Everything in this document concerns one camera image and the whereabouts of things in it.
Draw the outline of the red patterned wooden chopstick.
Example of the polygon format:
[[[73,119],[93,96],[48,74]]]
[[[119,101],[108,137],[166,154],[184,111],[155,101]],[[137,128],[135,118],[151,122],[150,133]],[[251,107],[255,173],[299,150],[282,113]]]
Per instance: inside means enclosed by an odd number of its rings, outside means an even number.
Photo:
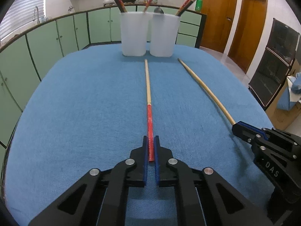
[[[154,162],[155,151],[154,151],[154,134],[153,134],[153,117],[151,109],[151,83],[150,74],[148,69],[148,61],[144,60],[145,65],[145,78],[146,78],[146,101],[147,101],[147,137],[148,137],[148,155],[149,161]]]

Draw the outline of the silver metal spoon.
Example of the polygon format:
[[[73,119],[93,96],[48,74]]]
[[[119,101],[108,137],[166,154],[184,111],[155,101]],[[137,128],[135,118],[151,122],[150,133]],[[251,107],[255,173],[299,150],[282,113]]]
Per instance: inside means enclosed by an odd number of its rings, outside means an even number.
[[[164,14],[164,11],[162,10],[161,7],[155,7],[154,13],[155,14]]]

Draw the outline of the green kitchen cabinets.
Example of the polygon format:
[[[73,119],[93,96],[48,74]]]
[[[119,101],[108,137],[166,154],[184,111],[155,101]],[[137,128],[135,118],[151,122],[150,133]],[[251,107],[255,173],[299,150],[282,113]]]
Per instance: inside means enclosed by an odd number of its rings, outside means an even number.
[[[121,42],[117,7],[63,15],[1,47],[1,145],[7,147],[32,94],[55,63],[94,45]]]

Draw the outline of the blue cloth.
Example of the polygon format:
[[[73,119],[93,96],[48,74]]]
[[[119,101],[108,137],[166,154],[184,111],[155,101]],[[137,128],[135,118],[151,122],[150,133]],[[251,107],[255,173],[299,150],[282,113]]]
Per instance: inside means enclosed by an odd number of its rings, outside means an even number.
[[[287,87],[277,103],[278,109],[290,111],[297,102],[300,102],[300,81],[300,73],[287,77]]]

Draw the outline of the black glass cabinet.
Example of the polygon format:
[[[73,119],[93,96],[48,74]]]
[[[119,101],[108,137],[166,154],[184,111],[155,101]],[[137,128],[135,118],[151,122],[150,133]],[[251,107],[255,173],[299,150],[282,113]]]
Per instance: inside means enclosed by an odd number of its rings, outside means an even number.
[[[249,82],[249,90],[266,110],[292,69],[300,33],[277,19],[273,19],[271,33],[262,59]]]

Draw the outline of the blue table mat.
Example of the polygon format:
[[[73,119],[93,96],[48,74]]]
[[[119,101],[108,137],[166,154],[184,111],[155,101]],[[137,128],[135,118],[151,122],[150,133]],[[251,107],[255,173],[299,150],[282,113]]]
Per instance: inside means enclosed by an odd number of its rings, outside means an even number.
[[[192,168],[213,168],[264,210],[274,186],[185,66],[234,120],[272,127],[240,80],[202,50],[177,45],[169,58],[125,57],[119,45],[110,44],[69,54],[31,96],[10,145],[4,200],[17,223],[27,225],[90,169],[113,168],[142,145],[146,70],[160,144]]]

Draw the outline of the wooden door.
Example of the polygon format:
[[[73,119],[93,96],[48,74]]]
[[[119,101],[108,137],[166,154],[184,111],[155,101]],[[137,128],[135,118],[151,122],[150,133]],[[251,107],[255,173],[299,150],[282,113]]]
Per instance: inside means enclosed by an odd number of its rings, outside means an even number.
[[[232,27],[237,0],[203,0],[206,22],[201,46],[223,53]]]
[[[246,73],[264,29],[268,0],[242,0],[238,24],[228,56]]]

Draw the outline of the right white plastic cup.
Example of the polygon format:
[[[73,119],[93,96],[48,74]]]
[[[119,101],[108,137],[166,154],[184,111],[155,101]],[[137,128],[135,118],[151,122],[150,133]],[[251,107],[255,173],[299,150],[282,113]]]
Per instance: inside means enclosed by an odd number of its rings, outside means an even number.
[[[155,57],[171,57],[180,26],[180,17],[154,13],[151,20],[150,54]]]

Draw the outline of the white plastic cup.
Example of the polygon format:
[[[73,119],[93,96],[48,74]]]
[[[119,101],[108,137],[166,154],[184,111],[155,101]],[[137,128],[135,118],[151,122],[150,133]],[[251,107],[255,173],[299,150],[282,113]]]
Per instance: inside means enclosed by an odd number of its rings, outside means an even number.
[[[154,13],[151,20],[150,54],[155,57],[171,57],[180,26],[180,17]]]
[[[121,48],[127,57],[140,57],[146,53],[148,12],[125,12],[120,14]]]

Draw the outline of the green bottle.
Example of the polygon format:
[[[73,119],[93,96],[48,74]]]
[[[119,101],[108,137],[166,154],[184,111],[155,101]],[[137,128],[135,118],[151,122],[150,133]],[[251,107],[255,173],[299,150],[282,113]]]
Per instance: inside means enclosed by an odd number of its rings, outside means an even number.
[[[200,13],[202,6],[203,6],[203,0],[196,0],[195,11]]]

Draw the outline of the left white plastic cup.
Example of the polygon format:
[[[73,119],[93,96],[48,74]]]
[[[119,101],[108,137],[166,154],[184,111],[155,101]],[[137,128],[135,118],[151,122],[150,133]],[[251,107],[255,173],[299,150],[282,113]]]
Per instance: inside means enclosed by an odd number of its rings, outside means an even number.
[[[125,12],[120,14],[121,48],[127,57],[140,57],[146,53],[148,12]]]

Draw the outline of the white cooking pot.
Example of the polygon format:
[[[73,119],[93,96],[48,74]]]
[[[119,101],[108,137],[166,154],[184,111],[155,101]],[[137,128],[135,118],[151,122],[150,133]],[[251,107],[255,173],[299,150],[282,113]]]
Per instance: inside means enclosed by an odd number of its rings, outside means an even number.
[[[115,1],[114,0],[103,0],[103,6],[114,6]]]

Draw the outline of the sink faucet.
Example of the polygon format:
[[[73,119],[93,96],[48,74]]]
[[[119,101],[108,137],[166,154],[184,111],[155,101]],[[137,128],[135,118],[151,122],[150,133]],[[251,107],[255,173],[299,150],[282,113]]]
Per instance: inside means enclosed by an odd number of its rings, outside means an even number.
[[[40,24],[40,20],[39,20],[39,8],[38,8],[38,6],[34,7],[33,21],[36,21],[37,24]]]

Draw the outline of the window blinds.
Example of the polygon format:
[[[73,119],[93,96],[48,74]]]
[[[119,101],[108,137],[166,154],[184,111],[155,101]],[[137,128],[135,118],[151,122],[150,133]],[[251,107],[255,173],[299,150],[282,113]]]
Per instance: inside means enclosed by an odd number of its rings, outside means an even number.
[[[45,17],[45,0],[15,0],[1,22],[1,39],[20,27],[33,22],[34,7],[39,8],[39,20]]]

